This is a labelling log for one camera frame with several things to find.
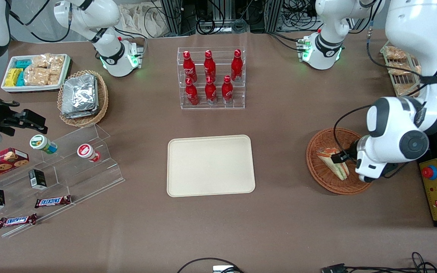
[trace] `plug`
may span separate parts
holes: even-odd
[[[344,263],[331,265],[329,267],[323,267],[321,273],[347,273]]]

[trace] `sandwich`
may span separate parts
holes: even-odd
[[[321,161],[323,161],[323,163],[326,164],[326,166],[328,166],[328,168],[334,174],[338,176],[338,178],[340,178],[340,180],[343,181],[347,179],[347,176],[350,174],[350,172],[348,171],[347,164],[345,162],[336,163],[336,164],[333,163],[331,156],[333,154],[337,154],[338,152],[340,152],[339,149],[328,147],[324,149],[319,149],[316,155],[318,156],[319,159],[321,159]]]

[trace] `red coca-cola bottle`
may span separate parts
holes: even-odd
[[[210,50],[205,52],[205,62],[203,63],[203,66],[205,68],[205,77],[211,77],[212,81],[215,83],[215,72],[217,70],[215,69],[215,61],[212,58],[212,52]]]
[[[189,99],[189,102],[192,106],[197,106],[200,103],[200,98],[196,92],[196,87],[193,85],[193,82],[190,78],[187,78],[185,83],[187,84],[187,87],[185,88],[187,99]]]
[[[185,75],[187,76],[187,78],[192,79],[193,83],[196,83],[198,77],[196,76],[195,63],[190,57],[190,52],[184,51],[183,58],[183,70],[185,71]]]
[[[217,103],[217,88],[212,81],[212,77],[207,76],[207,85],[205,85],[205,95],[207,96],[207,103],[214,105]]]
[[[234,51],[234,60],[232,61],[232,73],[231,78],[234,82],[239,82],[242,80],[242,66],[244,63],[241,58],[242,52],[240,49]]]
[[[226,75],[223,78],[223,85],[222,85],[222,99],[224,104],[231,104],[234,101],[232,97],[233,90],[234,87],[232,86],[232,83],[230,83],[230,76]]]

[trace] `brown tabletop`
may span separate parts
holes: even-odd
[[[182,111],[177,47],[245,43],[246,109]],[[375,56],[383,43],[376,31]],[[315,133],[351,109],[393,95],[386,70],[367,58],[365,35],[349,35],[345,47],[335,66],[316,71],[267,35],[153,39],[142,69],[113,78],[94,58],[91,43],[13,43],[10,56],[67,53],[72,72],[91,69],[103,76],[110,102],[100,126],[111,135],[109,150],[126,181],[19,235],[0,237],[0,273],[175,272],[206,256],[249,273],[318,272],[341,262],[410,266],[413,251],[437,264],[437,228],[416,163],[355,196],[331,194],[307,169],[305,150]],[[0,97],[45,116],[50,139],[76,129],[59,119],[56,93],[0,90]],[[354,113],[341,126],[366,133],[365,114]],[[28,151],[34,134],[17,129],[0,150]],[[237,134],[252,140],[254,192],[168,196],[171,139]],[[213,264],[220,263],[200,262],[184,272],[211,272]]]

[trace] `foil container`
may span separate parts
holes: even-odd
[[[99,112],[97,78],[84,74],[67,79],[62,93],[62,115],[68,119],[94,116]]]

